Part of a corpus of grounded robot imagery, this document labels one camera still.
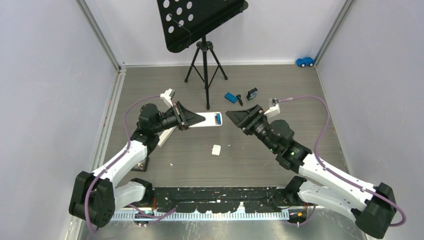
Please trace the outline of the white remote control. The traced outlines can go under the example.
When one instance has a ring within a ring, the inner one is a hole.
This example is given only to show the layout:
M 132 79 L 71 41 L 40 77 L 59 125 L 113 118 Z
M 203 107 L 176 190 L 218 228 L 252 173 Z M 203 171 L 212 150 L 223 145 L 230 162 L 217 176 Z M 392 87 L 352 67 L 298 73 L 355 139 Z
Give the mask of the white remote control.
M 221 112 L 197 112 L 197 114 L 203 116 L 205 120 L 190 126 L 190 128 L 220 127 L 223 124 Z

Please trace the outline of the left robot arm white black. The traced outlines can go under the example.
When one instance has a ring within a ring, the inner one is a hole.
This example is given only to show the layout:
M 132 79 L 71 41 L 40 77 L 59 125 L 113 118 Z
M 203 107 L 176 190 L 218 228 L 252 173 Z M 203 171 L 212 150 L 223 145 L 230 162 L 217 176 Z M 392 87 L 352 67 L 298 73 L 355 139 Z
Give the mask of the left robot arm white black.
M 184 131 L 206 120 L 205 116 L 188 110 L 179 101 L 165 112 L 152 103 L 143 105 L 136 129 L 120 152 L 92 172 L 81 171 L 76 176 L 69 214 L 85 220 L 89 226 L 102 228 L 123 207 L 133 203 L 148 207 L 154 199 L 150 182 L 133 178 L 121 187 L 118 183 L 136 163 L 155 150 L 160 141 L 159 133 L 172 128 Z

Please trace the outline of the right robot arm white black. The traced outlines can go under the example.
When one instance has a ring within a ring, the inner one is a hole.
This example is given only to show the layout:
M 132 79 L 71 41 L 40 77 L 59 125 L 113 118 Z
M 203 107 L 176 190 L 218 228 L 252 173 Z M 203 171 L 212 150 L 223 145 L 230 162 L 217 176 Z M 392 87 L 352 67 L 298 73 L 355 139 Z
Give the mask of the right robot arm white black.
M 288 203 L 325 207 L 352 220 L 365 234 L 384 238 L 397 212 L 389 185 L 365 182 L 323 161 L 295 141 L 295 133 L 285 120 L 269 122 L 259 105 L 225 114 L 245 135 L 256 136 L 276 156 L 280 166 L 300 175 L 286 186 Z

